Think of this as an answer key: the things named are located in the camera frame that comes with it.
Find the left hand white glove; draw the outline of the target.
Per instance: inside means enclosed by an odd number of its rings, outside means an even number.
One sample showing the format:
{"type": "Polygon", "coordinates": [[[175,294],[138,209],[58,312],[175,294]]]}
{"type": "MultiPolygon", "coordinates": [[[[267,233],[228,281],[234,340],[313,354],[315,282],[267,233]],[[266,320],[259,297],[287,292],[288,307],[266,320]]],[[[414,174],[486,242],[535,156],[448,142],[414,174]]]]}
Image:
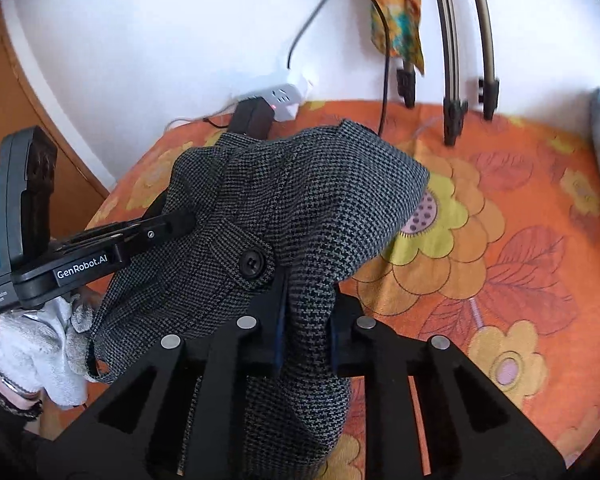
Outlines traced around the left hand white glove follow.
{"type": "Polygon", "coordinates": [[[89,292],[57,297],[37,311],[0,316],[0,393],[30,408],[42,393],[62,408],[87,400],[86,354],[99,298],[89,292]]]}

